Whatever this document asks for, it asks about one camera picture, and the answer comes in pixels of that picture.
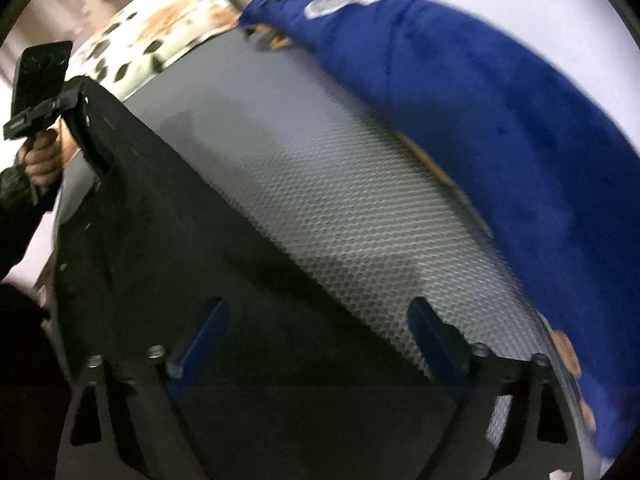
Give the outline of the left forearm dark sleeve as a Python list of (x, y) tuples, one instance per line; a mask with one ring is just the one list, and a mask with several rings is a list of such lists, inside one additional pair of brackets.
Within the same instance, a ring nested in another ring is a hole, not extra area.
[[(32, 203), (20, 167), (1, 173), (1, 275), (26, 252), (42, 210)], [(47, 336), (39, 307), (15, 286), (1, 284), (1, 477), (54, 477), (55, 414), (39, 400), (39, 382), (50, 376)]]

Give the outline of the left hand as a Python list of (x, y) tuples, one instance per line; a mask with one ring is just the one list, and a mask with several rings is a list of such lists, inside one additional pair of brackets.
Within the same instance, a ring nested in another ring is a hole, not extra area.
[(18, 150), (16, 163), (38, 188), (47, 188), (61, 177), (63, 168), (79, 151), (70, 129), (62, 118), (41, 131), (35, 140), (26, 141)]

